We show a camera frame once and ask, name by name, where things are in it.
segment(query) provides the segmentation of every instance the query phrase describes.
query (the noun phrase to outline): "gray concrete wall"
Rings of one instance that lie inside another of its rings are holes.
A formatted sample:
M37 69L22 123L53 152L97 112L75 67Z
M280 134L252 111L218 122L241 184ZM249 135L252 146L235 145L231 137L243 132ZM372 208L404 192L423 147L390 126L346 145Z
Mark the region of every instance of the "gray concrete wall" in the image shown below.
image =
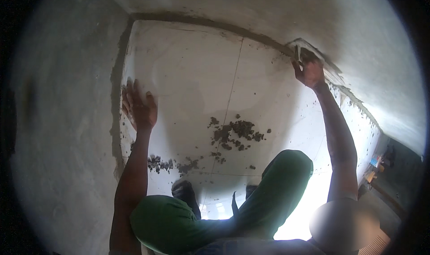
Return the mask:
M388 136L422 155L426 107L408 35L387 0L116 0L129 13L180 12L285 44L298 37L341 70Z
M42 0L15 49L13 182L49 251L109 251L116 189L110 131L113 124L119 131L115 118L125 50L121 53L118 43L127 21L113 0ZM119 132L113 134L118 138Z

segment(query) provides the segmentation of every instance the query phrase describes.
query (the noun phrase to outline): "man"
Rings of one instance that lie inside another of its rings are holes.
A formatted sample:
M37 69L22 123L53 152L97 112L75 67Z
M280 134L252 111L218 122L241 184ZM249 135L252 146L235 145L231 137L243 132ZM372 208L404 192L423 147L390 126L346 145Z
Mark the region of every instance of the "man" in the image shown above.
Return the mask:
M322 108L333 173L327 202L357 200L357 152L347 123L324 81L323 65L313 54L302 56L303 70L292 59L296 78L311 88ZM141 254L141 243L169 255L181 254L325 254L314 240L273 240L296 208L312 161L299 150L284 150L266 167L258 187L247 187L247 199L229 220L201 220L191 184L172 190L174 197L147 196L148 145L157 121L157 106L139 85L123 90L123 111L137 130L133 151L118 183L110 234L110 254Z

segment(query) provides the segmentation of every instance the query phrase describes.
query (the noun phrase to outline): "right hand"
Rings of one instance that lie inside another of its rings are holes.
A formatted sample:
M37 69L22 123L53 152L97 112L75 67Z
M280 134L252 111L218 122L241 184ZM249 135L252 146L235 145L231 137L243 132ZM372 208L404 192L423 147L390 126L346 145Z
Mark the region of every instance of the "right hand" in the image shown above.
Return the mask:
M301 81L307 87L314 89L321 83L325 83L323 64L315 56L313 59L303 60L303 71L300 65L293 58L291 59L296 79Z
M127 87L123 87L123 113L132 123L137 132L151 131L157 122L157 105L151 92L146 93L145 105L140 94L140 86L137 80L127 81Z

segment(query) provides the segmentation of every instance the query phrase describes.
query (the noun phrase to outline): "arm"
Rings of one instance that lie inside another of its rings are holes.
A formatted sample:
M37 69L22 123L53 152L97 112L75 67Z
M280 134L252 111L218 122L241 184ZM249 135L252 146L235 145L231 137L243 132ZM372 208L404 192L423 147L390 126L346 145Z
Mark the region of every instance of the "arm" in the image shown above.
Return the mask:
M329 86L325 83L322 63L315 55L308 55L311 57L306 60L303 58L303 71L293 59L292 64L296 78L315 92L324 116L327 147L333 169L327 202L345 195L357 197L357 151L354 140Z
M133 234L130 214L148 190L148 146L157 121L157 106L150 92L148 106L140 96L137 80L123 89L123 112L137 130L136 142L116 188L114 218L110 232L110 250L141 254L141 244Z

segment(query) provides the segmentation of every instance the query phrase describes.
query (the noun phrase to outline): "left hand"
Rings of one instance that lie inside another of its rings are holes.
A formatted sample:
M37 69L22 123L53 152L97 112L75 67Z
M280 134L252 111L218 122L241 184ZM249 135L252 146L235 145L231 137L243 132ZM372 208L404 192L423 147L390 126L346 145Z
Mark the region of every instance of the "left hand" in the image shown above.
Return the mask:
M123 87L123 113L132 123L133 128L139 131L151 131L157 122L158 108L151 92L146 93L145 105L140 94L138 80L127 81L127 87Z

